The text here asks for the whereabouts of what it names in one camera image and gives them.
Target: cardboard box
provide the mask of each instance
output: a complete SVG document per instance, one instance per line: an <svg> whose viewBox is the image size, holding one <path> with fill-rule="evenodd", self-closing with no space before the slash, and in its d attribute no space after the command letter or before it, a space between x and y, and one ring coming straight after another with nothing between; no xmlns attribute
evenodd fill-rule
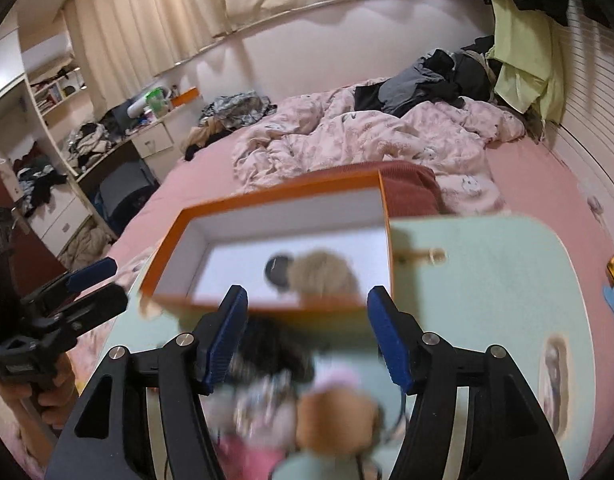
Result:
<svg viewBox="0 0 614 480"><path fill-rule="evenodd" d="M275 254L324 249L344 258L358 294L305 298L279 292L264 273ZM143 280L144 297L169 310L215 308L229 286L250 310L365 308L375 285L392 290L391 242L378 172L286 184L183 210Z"/></svg>

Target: hand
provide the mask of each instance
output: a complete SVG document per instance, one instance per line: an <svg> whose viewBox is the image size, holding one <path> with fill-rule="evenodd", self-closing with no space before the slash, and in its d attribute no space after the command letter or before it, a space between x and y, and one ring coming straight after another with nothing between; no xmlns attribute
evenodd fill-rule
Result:
<svg viewBox="0 0 614 480"><path fill-rule="evenodd" d="M58 357L56 368L58 374L54 378L55 389L39 394L38 403L40 406L47 407L41 413L44 423L60 430L67 422L67 418L78 400L78 391L76 390L76 378L72 364L66 354L61 354ZM31 397L31 385L9 384L0 381L0 394L24 428L28 417L26 417L26 412L20 401Z"/></svg>

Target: blue gripper pad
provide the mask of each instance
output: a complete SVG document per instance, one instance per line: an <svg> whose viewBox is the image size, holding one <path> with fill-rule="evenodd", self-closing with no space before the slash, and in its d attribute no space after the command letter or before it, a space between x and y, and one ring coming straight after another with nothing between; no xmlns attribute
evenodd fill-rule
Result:
<svg viewBox="0 0 614 480"><path fill-rule="evenodd" d="M229 297L231 289L227 293L225 300L229 301L229 304L222 303L220 306L220 309L227 307L228 311L208 352L207 373L203 382L211 388L225 381L229 362L241 342L247 323L247 292L242 286L237 288L239 290L232 298Z"/></svg>
<svg viewBox="0 0 614 480"><path fill-rule="evenodd" d="M391 382L408 392L414 384L409 371L409 349L402 341L394 325L400 315L383 286L375 286L367 295L367 316L372 325Z"/></svg>
<svg viewBox="0 0 614 480"><path fill-rule="evenodd" d="M118 266L113 258L106 257L89 267L73 272L67 280L67 290L70 292L82 292L116 274Z"/></svg>

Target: light green cloth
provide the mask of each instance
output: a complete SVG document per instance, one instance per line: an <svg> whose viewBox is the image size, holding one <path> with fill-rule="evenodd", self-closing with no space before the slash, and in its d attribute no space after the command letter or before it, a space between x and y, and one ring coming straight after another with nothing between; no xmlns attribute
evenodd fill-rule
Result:
<svg viewBox="0 0 614 480"><path fill-rule="evenodd" d="M513 0L491 3L496 30L487 57L503 62L494 91L520 113L533 104L543 120L560 123L565 85L556 23L539 10L518 10Z"/></svg>

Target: metal screw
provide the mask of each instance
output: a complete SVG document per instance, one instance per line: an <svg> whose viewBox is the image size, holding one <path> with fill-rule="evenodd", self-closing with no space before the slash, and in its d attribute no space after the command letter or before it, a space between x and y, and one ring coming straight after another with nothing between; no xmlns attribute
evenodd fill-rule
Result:
<svg viewBox="0 0 614 480"><path fill-rule="evenodd" d="M491 354L496 359L504 359L506 357L506 350L502 348L501 346L494 345L491 347Z"/></svg>
<svg viewBox="0 0 614 480"><path fill-rule="evenodd" d="M440 337L433 332L425 332L423 334L423 343L429 346L434 346L440 343Z"/></svg>
<svg viewBox="0 0 614 480"><path fill-rule="evenodd" d="M125 355L125 349L122 346L114 346L110 350L110 357L112 359L120 359L123 355Z"/></svg>
<svg viewBox="0 0 614 480"><path fill-rule="evenodd" d="M194 336L191 334L180 334L176 338L176 344L178 346L187 346L191 345L194 342Z"/></svg>

